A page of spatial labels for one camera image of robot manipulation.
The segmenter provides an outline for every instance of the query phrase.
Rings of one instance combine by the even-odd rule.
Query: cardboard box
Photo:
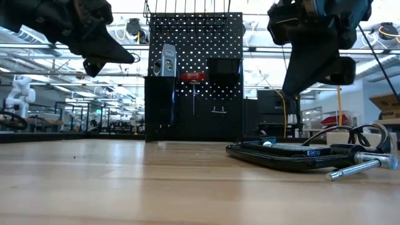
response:
[[[369,100],[382,111],[382,120],[400,118],[400,102],[394,94],[371,96]]]

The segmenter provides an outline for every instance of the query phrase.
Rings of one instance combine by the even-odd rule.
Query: wire basket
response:
[[[222,33],[231,0],[144,0],[150,32]]]

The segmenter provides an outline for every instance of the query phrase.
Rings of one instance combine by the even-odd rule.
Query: silver tool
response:
[[[354,156],[354,161],[357,163],[344,169],[326,174],[326,179],[335,181],[339,178],[350,176],[361,171],[366,171],[372,168],[397,169],[398,158],[393,154],[375,154],[368,152],[357,152]]]

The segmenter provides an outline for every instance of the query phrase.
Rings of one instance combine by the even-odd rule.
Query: red handle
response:
[[[206,74],[204,72],[187,72],[181,76],[183,81],[202,81],[205,78]]]

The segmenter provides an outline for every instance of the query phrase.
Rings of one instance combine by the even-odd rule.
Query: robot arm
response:
[[[357,40],[360,21],[371,16],[373,0],[280,0],[268,11],[275,44],[292,44],[283,92],[294,96],[316,82],[352,84],[356,63],[339,49]]]
[[[26,117],[29,104],[36,100],[36,92],[31,88],[30,82],[32,79],[26,76],[18,76],[16,80],[12,82],[11,92],[6,98],[6,111],[10,113],[15,113],[14,106],[19,106],[19,115],[22,118]]]
[[[81,55],[88,75],[106,63],[134,63],[134,57],[107,32],[113,22],[106,0],[0,0],[0,26],[18,32],[25,25],[50,43],[63,43]]]

